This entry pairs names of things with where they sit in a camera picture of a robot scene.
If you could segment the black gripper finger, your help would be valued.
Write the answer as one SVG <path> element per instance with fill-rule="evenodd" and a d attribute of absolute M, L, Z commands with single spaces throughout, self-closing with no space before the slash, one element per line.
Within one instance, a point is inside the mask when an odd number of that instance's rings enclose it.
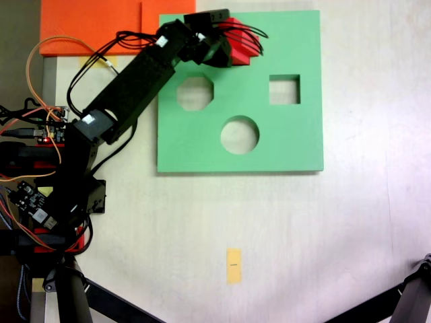
<path fill-rule="evenodd" d="M 225 36 L 214 40 L 202 63 L 210 67 L 228 68 L 232 66 L 232 47 Z"/>

